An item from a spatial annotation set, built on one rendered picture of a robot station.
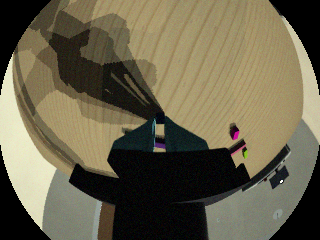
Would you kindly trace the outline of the purple rod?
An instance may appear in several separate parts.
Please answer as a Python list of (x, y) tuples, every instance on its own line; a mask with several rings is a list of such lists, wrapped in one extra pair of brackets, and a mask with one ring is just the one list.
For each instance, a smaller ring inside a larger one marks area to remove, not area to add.
[(154, 147), (165, 149), (165, 139), (155, 138)]

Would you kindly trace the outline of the pink rod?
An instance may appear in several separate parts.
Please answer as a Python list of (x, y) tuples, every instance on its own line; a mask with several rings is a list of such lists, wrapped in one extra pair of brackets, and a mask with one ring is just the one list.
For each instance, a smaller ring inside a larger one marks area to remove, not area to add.
[(234, 147), (233, 149), (231, 149), (229, 152), (232, 155), (234, 155), (235, 153), (237, 153), (238, 151), (240, 151), (241, 149), (243, 149), (246, 146), (245, 141), (241, 142), (239, 145), (237, 145), (236, 147)]

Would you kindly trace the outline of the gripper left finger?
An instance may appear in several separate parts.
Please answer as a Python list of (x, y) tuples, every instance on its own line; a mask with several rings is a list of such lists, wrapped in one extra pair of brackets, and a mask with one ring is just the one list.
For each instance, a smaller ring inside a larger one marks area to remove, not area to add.
[(155, 116), (146, 123), (123, 135), (113, 142), (112, 149), (142, 150), (154, 152)]

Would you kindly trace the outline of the magenta rod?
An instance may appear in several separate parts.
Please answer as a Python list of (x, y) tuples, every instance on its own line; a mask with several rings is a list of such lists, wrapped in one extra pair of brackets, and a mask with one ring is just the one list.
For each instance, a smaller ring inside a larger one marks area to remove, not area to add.
[(238, 138), (239, 131), (240, 131), (240, 130), (239, 130), (237, 127), (232, 128), (231, 138), (232, 138), (233, 140), (235, 140), (235, 139)]

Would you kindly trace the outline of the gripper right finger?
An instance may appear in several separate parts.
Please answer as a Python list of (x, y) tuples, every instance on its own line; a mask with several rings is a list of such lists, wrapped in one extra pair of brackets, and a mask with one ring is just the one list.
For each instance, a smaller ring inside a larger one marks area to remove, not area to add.
[(206, 140), (174, 123), (168, 116), (164, 121), (166, 152), (208, 150)]

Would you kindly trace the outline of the small blue cube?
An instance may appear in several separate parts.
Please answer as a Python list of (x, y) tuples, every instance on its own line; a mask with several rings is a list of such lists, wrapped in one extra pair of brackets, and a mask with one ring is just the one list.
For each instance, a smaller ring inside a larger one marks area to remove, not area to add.
[(156, 124), (164, 124), (165, 115), (164, 113), (156, 113)]

